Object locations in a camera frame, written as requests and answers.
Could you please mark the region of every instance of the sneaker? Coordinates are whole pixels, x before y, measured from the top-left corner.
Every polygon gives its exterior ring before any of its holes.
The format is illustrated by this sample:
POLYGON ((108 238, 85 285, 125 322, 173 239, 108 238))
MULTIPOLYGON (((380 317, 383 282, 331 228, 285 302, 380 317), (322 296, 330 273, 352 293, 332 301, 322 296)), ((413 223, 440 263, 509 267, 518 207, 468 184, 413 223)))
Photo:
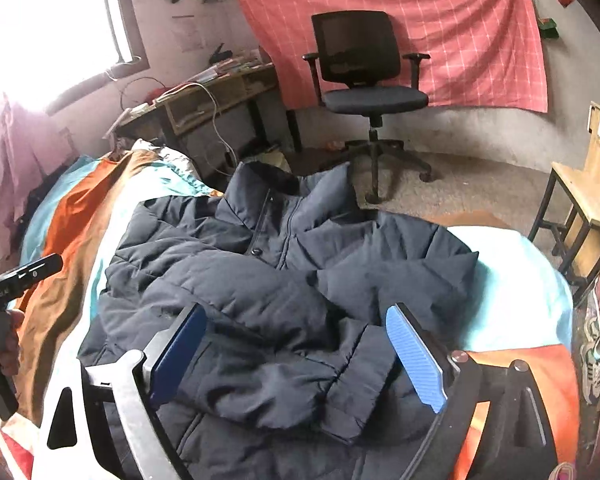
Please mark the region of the sneaker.
POLYGON ((598 324, 598 316, 595 314, 591 317, 587 316, 584 320, 584 335, 587 342, 594 344, 600 339, 600 326, 598 324))
POLYGON ((549 480, 574 480, 576 478, 576 468, 568 462, 561 463, 549 476, 549 480))
POLYGON ((600 398, 600 339, 595 343, 584 343, 580 347, 582 360, 582 395, 587 404, 600 398))

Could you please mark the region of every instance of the mesh chair backrest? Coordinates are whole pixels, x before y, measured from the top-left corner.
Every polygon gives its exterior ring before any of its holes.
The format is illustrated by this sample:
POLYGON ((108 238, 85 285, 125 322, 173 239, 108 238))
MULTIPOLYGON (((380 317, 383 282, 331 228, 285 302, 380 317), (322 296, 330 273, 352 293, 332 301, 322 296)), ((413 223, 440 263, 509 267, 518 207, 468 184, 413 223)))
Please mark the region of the mesh chair backrest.
POLYGON ((311 20, 325 81, 373 85, 400 73, 400 52, 386 12, 340 10, 314 14, 311 20))

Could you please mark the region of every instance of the window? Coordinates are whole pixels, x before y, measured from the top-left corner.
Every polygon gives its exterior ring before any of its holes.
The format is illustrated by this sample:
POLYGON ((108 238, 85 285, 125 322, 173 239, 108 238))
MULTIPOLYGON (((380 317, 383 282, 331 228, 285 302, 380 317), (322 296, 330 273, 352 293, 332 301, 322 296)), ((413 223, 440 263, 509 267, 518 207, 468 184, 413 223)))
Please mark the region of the window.
POLYGON ((0 91, 24 105, 53 113, 147 68, 131 0, 0 0, 0 91))

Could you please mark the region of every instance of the green object on wall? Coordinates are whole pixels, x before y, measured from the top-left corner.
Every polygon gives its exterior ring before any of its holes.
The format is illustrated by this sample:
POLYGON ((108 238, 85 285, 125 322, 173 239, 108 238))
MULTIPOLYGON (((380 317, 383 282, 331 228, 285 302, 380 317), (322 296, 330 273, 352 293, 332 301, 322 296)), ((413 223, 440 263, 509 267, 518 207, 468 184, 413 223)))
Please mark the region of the green object on wall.
POLYGON ((538 18, 538 29, 540 37, 546 40, 555 40, 560 38, 558 34, 558 26, 552 18, 538 18))

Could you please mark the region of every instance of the light blue bedsheet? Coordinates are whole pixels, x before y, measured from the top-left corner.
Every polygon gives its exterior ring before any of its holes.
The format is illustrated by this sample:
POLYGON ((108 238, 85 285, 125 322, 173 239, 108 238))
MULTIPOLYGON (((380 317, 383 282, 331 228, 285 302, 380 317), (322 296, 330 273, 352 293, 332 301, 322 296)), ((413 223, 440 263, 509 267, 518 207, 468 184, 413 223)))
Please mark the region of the light blue bedsheet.
POLYGON ((472 320, 460 348, 484 352, 563 344, 571 349, 569 285, 529 240, 495 227, 449 231, 480 253, 468 305, 472 320))

